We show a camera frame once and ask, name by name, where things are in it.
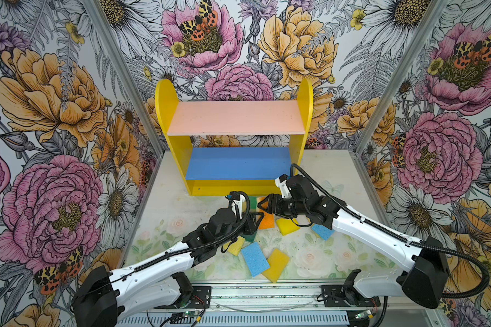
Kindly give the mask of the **orange sponge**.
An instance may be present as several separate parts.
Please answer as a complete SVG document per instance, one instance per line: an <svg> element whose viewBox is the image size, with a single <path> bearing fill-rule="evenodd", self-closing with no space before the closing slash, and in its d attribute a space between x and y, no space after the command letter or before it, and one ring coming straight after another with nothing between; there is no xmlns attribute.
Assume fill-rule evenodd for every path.
<svg viewBox="0 0 491 327"><path fill-rule="evenodd" d="M257 211L264 214L264 218L260 223L259 230L267 230L275 227L275 219L273 214L268 214L260 208L258 208Z"/></svg>

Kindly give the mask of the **bright yellow sponge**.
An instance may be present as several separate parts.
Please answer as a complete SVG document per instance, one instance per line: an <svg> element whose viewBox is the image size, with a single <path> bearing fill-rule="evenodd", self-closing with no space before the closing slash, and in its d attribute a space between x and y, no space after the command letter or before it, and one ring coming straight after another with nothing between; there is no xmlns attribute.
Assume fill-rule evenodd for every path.
<svg viewBox="0 0 491 327"><path fill-rule="evenodd" d="M300 227L290 219L277 219L276 225L282 236L297 232L300 229Z"/></svg>

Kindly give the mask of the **light green sponge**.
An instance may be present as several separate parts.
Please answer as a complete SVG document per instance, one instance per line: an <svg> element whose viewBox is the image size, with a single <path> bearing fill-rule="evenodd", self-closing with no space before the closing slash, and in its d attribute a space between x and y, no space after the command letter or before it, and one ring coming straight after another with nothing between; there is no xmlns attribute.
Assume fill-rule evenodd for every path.
<svg viewBox="0 0 491 327"><path fill-rule="evenodd" d="M251 211L255 211L257 207L257 197L254 196L249 196L249 201L250 201L250 209Z"/></svg>

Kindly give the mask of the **dark green sponge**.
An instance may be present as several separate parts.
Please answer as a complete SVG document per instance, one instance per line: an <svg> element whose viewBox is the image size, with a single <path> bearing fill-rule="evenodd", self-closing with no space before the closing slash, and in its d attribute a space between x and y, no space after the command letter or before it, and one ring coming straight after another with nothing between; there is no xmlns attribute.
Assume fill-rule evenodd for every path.
<svg viewBox="0 0 491 327"><path fill-rule="evenodd" d="M241 237L243 237L247 242L253 243L255 241L256 235L257 235L257 232L254 232L252 234L251 233L242 233Z"/></svg>

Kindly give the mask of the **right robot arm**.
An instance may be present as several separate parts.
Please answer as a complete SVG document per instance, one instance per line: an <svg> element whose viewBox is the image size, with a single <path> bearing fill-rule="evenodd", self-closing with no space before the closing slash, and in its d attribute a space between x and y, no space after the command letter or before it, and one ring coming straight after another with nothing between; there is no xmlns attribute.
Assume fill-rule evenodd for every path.
<svg viewBox="0 0 491 327"><path fill-rule="evenodd" d="M347 302L355 305L364 298L405 296L428 309L439 306L449 276L447 259L437 251L439 241L429 238L416 247L417 238L360 214L301 175L283 174L275 184L280 193L260 201L261 210L285 219L304 215L312 225L350 236L395 263L396 268L384 275L354 269L340 292Z"/></svg>

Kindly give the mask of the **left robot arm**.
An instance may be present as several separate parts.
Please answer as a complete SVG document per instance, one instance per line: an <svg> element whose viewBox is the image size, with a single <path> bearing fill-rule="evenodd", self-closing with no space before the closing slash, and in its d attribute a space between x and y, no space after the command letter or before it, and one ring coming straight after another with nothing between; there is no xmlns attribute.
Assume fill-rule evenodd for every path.
<svg viewBox="0 0 491 327"><path fill-rule="evenodd" d="M180 306L192 295L185 272L223 252L225 244L254 234L264 213L220 208L207 223L166 251L129 267L94 268L72 299L77 326L115 326L154 307Z"/></svg>

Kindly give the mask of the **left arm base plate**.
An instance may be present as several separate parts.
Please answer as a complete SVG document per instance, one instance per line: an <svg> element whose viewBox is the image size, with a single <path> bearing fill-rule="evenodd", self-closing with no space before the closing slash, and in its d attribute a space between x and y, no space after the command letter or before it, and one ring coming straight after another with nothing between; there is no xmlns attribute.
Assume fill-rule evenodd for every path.
<svg viewBox="0 0 491 327"><path fill-rule="evenodd" d="M211 304L211 286L195 286L189 296L181 296L172 305L161 309L209 309Z"/></svg>

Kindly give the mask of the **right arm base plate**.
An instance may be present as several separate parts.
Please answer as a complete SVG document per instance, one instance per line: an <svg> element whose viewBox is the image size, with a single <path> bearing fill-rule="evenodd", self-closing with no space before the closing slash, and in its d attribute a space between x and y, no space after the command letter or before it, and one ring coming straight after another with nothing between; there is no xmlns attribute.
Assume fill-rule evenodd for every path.
<svg viewBox="0 0 491 327"><path fill-rule="evenodd" d="M353 288L345 290L345 287L340 284L322 285L316 300L322 302L325 307L379 308L381 306L379 297L364 298Z"/></svg>

